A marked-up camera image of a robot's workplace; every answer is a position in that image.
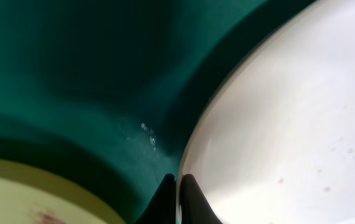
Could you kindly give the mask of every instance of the pink spot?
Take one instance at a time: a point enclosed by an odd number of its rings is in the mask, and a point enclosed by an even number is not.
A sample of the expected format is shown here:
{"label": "pink spot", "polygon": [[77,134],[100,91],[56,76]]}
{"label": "pink spot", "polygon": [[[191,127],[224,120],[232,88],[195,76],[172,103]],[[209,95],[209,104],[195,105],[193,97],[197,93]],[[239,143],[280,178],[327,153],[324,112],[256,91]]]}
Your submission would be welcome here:
{"label": "pink spot", "polygon": [[53,215],[49,215],[43,212],[38,212],[39,222],[37,224],[65,224],[65,222],[55,218]]}

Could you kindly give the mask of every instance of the green table surface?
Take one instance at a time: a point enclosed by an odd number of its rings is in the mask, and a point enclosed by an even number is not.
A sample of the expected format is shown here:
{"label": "green table surface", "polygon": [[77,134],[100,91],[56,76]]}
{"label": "green table surface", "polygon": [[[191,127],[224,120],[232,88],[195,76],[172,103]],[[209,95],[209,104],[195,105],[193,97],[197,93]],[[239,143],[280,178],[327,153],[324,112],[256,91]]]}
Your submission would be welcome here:
{"label": "green table surface", "polygon": [[236,64],[312,0],[0,0],[0,158],[128,223]]}

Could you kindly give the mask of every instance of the green tablecloth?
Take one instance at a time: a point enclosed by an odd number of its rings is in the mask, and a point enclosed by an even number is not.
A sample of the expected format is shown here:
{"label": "green tablecloth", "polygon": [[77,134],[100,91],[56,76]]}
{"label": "green tablecloth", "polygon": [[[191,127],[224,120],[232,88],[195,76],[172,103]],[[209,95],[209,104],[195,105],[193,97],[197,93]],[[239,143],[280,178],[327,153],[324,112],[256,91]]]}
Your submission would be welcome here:
{"label": "green tablecloth", "polygon": [[219,83],[311,1],[0,0],[0,157],[135,221]]}

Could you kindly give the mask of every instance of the yellow plate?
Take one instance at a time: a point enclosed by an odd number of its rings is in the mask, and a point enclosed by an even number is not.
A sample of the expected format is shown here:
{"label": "yellow plate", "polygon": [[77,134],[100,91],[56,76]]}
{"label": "yellow plate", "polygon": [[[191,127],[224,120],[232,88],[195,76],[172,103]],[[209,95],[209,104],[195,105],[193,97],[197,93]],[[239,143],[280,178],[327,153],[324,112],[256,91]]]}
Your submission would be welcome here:
{"label": "yellow plate", "polygon": [[0,223],[125,223],[99,198],[59,176],[0,160]]}

